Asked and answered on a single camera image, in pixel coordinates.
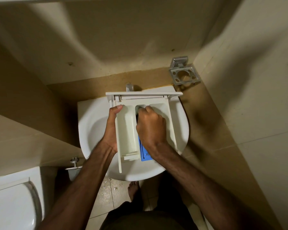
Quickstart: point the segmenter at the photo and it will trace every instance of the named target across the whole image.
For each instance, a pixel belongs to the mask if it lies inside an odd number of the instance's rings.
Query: bare foot
[[[138,191],[138,189],[140,189],[139,181],[130,182],[129,187],[128,187],[128,195],[131,201],[133,200],[134,195]]]

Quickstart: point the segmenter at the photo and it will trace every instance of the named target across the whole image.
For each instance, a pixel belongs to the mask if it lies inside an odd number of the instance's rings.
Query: toilet
[[[0,177],[0,230],[33,230],[53,204],[57,169],[34,167]]]
[[[142,92],[108,92],[106,95],[78,102],[79,140],[85,158],[90,156],[104,134],[109,108],[123,104],[122,113],[116,118],[118,153],[112,159],[106,175],[116,180],[137,181],[162,173],[165,169],[154,160],[141,161],[139,158],[134,108],[138,105],[150,105],[155,111],[159,111],[167,120],[169,143],[181,154],[189,137],[188,119],[178,98],[182,93],[176,92],[169,85]]]

